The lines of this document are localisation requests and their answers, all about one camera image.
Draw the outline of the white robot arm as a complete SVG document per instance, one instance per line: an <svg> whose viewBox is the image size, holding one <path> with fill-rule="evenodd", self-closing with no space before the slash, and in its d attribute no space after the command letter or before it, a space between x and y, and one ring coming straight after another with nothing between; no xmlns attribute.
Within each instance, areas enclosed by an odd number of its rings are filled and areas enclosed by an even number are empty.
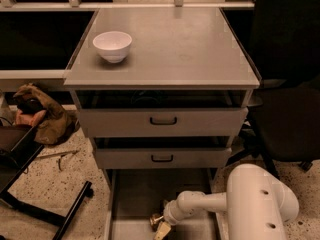
<svg viewBox="0 0 320 240"><path fill-rule="evenodd" d="M224 193L183 191L168 202L154 240L163 240L171 228L201 211L227 214L229 240L288 240L284 229L299 213L295 193L265 169L241 164L229 174Z"/></svg>

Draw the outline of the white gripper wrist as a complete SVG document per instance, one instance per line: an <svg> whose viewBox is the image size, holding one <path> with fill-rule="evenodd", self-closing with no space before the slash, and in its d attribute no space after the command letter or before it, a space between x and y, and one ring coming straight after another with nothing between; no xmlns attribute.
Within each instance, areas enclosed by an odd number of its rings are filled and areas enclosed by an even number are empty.
<svg viewBox="0 0 320 240"><path fill-rule="evenodd" d="M178 207L176 200L161 201L161 208L164 209L163 216L165 221L158 221L155 223L155 236L153 240L164 240L170 233L171 226L179 224L184 219L184 213Z"/></svg>

